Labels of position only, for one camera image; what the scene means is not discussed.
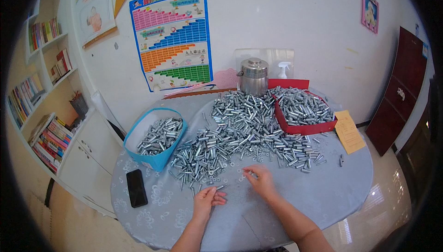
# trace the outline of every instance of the black smartphone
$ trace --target black smartphone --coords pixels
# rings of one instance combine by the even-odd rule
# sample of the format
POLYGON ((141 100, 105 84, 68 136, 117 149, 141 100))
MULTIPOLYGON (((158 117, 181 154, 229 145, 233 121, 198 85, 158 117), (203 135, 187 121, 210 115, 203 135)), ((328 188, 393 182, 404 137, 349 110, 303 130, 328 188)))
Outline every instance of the black smartphone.
POLYGON ((128 182, 129 199, 131 206, 137 208, 147 205, 146 191, 144 190, 143 176, 141 170, 137 169, 126 173, 126 181, 128 182))

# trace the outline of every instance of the blue tablecloth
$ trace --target blue tablecloth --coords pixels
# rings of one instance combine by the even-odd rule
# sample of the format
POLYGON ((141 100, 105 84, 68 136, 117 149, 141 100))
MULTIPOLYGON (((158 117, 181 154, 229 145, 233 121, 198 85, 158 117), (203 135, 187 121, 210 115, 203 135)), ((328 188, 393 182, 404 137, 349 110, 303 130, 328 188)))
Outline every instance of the blue tablecloth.
MULTIPOLYGON (((188 122, 189 128, 181 142, 195 138, 197 129, 204 128, 202 112, 207 116, 213 100, 218 93, 201 94, 157 101, 150 108, 163 106, 179 111, 188 122)), ((341 110, 328 99, 334 111, 341 110)), ((328 137, 314 135, 321 144, 313 143, 327 159, 315 166, 311 173, 300 169, 278 168, 273 157, 265 157, 264 163, 274 176, 277 190, 292 205, 311 218, 320 229, 325 229, 341 221, 360 209, 372 184, 373 165, 367 147, 347 155, 334 133, 328 137), (343 167, 339 167, 339 156, 344 155, 343 167)), ((235 154, 226 172, 219 175, 222 184, 225 179, 229 185, 224 189, 228 202, 213 209, 202 241, 202 251, 259 251, 291 243, 278 218, 268 205, 252 189, 245 179, 239 181, 239 170, 254 163, 249 157, 239 160, 235 154)), ((152 249, 171 249, 186 224, 192 217, 192 191, 184 187, 169 173, 170 166, 162 172, 155 172, 137 164, 123 150, 116 162, 111 184, 111 199, 119 222, 133 239, 152 249), (126 173, 140 169, 143 174, 148 205, 132 208, 129 201, 126 173)))

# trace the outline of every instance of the tiled floor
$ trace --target tiled floor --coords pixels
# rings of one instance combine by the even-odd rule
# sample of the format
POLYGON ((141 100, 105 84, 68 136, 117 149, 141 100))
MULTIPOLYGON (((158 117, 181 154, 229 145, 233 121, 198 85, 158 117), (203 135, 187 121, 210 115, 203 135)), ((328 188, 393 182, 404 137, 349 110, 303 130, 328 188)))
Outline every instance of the tiled floor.
MULTIPOLYGON (((411 216, 406 181, 394 152, 380 157, 367 143, 374 162, 373 187, 360 211, 324 230, 336 251, 370 251, 411 216)), ((55 251, 151 251, 136 243, 118 221, 92 210, 58 184, 50 208, 55 251)), ((296 244, 286 248, 298 251, 296 244)))

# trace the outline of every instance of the math poster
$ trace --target math poster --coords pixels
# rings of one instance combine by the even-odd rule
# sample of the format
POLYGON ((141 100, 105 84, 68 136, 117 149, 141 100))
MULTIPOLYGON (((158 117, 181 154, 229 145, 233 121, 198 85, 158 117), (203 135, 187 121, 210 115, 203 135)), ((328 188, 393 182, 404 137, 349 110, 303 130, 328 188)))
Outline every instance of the math poster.
POLYGON ((213 80, 207 0, 132 0, 129 8, 151 92, 213 80))
POLYGON ((112 0, 75 0, 75 11, 82 46, 116 26, 112 0))

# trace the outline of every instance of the dark red cabinet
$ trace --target dark red cabinet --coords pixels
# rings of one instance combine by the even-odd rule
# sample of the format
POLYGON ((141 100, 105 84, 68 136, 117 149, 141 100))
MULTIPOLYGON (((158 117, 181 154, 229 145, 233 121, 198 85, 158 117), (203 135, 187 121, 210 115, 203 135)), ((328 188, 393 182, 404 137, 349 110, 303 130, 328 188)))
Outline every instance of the dark red cabinet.
POLYGON ((416 103, 426 70, 423 42, 400 27, 397 55, 388 87, 366 134, 382 156, 403 129, 416 103))

